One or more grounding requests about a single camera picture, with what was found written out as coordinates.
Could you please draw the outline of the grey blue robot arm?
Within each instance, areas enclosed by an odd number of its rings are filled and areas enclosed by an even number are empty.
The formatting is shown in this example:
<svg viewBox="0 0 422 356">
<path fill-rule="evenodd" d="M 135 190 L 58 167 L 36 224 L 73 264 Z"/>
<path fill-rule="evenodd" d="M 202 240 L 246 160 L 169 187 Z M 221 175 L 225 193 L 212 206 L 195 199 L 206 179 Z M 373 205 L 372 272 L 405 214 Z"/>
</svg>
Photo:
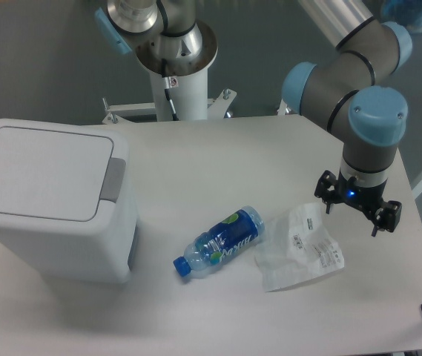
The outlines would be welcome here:
<svg viewBox="0 0 422 356">
<path fill-rule="evenodd" d="M 325 67 L 295 65 L 282 100 L 343 143 L 340 170 L 319 178 L 315 196 L 363 213 L 375 231 L 396 229 L 402 205 L 385 200 L 389 167 L 406 130 L 408 105 L 381 82 L 412 52 L 408 31 L 380 23 L 361 1 L 302 1 L 302 8 L 338 53 Z M 217 56 L 213 30 L 194 1 L 108 1 L 94 14 L 120 54 L 134 53 L 150 76 L 159 121 L 222 119 L 226 95 L 208 97 L 208 68 Z"/>
</svg>

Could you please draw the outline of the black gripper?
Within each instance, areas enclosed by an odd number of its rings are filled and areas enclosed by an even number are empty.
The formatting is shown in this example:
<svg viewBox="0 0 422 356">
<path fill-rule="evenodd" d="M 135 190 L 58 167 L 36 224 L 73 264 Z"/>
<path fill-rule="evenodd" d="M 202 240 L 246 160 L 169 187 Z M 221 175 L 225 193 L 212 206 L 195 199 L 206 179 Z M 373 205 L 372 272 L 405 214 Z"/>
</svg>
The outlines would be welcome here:
<svg viewBox="0 0 422 356">
<path fill-rule="evenodd" d="M 373 224 L 371 236 L 379 231 L 393 233 L 400 222 L 402 203 L 394 200 L 382 201 L 386 182 L 364 188 L 355 185 L 355 179 L 338 177 L 331 171 L 324 171 L 317 181 L 314 195 L 323 201 L 326 214 L 330 214 L 332 206 L 344 203 L 365 215 Z"/>
</svg>

